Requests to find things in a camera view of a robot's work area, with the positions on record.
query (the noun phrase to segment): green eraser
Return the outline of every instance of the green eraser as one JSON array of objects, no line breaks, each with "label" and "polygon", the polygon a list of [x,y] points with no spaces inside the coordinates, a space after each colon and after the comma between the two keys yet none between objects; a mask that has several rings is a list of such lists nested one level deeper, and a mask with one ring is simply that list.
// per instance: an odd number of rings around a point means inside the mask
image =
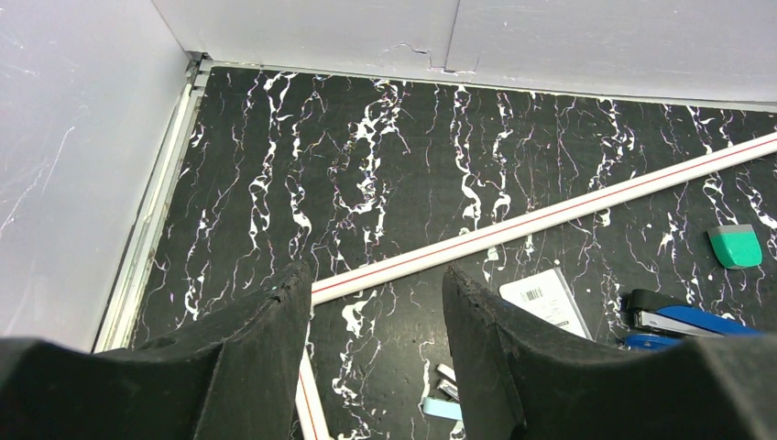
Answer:
[{"label": "green eraser", "polygon": [[761,264],[761,245],[751,225],[727,225],[706,231],[715,256],[726,269],[745,269]]}]

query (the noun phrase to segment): floor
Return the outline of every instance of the floor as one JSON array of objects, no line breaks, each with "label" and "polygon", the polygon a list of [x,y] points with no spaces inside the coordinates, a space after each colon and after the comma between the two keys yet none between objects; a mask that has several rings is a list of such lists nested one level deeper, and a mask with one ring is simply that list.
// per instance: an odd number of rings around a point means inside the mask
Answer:
[{"label": "floor", "polygon": [[[305,258],[321,280],[769,134],[764,113],[214,68],[150,274],[135,345]],[[777,160],[723,170],[462,258],[494,290],[559,266],[595,339],[618,293],[660,290],[777,331]],[[755,269],[705,231],[753,224]],[[335,438],[464,438],[424,417],[451,365],[443,268],[316,307],[309,349]],[[301,438],[292,429],[293,438]]]}]

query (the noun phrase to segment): wall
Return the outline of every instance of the wall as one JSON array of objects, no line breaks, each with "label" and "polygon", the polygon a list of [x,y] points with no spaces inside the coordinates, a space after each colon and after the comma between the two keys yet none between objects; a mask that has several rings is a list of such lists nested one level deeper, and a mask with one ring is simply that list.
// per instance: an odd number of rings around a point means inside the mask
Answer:
[{"label": "wall", "polygon": [[777,102],[771,0],[154,0],[215,60],[431,81]]},{"label": "wall", "polygon": [[150,0],[0,2],[0,331],[92,347],[187,59]]}]

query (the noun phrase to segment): blue stapler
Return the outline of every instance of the blue stapler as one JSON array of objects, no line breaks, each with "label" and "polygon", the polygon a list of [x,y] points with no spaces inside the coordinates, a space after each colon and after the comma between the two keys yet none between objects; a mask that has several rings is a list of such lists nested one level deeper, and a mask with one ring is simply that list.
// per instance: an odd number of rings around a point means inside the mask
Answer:
[{"label": "blue stapler", "polygon": [[658,350],[678,344],[682,337],[755,336],[745,325],[715,316],[656,291],[636,289],[621,300],[629,326],[649,334],[628,335],[627,347]]}]

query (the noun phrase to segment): barcode label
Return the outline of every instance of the barcode label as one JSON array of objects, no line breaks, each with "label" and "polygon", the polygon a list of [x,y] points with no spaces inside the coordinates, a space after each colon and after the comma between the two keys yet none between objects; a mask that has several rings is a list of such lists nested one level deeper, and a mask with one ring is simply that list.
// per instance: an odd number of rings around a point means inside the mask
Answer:
[{"label": "barcode label", "polygon": [[538,287],[537,289],[531,289],[530,291],[523,291],[520,294],[520,297],[523,299],[523,301],[536,300],[542,297],[542,289]]}]

